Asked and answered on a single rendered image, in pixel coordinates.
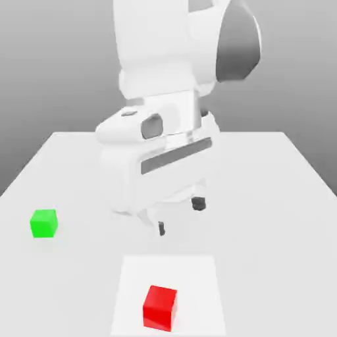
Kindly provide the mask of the small red cube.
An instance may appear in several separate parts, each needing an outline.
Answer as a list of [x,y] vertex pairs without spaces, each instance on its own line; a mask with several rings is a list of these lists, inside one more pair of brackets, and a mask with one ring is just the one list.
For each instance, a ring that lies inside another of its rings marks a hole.
[[171,332],[177,299],[177,290],[151,285],[142,307],[144,327]]

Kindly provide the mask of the small green cube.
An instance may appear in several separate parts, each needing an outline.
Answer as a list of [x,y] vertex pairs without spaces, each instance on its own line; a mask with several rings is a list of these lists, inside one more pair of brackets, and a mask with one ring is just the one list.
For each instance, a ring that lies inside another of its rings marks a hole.
[[56,210],[35,210],[30,219],[30,228],[34,238],[53,238],[58,229]]

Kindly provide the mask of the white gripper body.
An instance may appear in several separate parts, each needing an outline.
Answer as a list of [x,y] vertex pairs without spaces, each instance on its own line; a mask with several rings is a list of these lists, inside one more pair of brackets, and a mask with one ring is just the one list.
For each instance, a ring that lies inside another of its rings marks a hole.
[[158,203],[200,197],[197,189],[220,170],[221,132],[213,115],[202,119],[201,128],[190,143],[165,149],[160,139],[157,148],[136,155],[128,175],[128,212],[139,213]]

